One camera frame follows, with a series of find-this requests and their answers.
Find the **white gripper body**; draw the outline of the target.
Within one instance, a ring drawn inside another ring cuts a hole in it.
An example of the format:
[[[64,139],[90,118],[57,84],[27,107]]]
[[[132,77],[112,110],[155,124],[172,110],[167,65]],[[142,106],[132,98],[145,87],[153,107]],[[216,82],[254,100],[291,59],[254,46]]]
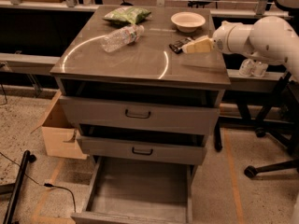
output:
[[[223,21],[212,36],[214,49],[224,54],[250,54],[254,51],[250,44],[250,24]]]

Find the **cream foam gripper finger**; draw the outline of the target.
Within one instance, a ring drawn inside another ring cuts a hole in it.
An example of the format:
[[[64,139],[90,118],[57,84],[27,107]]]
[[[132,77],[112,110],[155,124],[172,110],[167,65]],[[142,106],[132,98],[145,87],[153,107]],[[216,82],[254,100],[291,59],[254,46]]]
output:
[[[213,43],[207,35],[203,35],[194,40],[194,47],[196,52],[210,52],[213,50]]]
[[[202,51],[202,45],[200,41],[192,41],[185,44],[182,47],[184,53],[197,53]]]

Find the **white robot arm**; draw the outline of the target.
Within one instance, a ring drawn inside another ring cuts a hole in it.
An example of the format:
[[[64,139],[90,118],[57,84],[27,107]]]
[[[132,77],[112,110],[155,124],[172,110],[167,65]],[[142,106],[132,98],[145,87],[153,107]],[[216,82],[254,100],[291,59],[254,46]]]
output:
[[[287,75],[279,80],[256,118],[259,125],[287,86],[289,77],[299,79],[299,37],[280,17],[263,17],[254,24],[224,21],[211,38],[201,36],[182,46],[184,53],[205,53],[213,49],[228,55],[240,54],[247,62],[254,62],[249,69],[251,73],[258,70],[258,63],[282,64],[286,68]]]

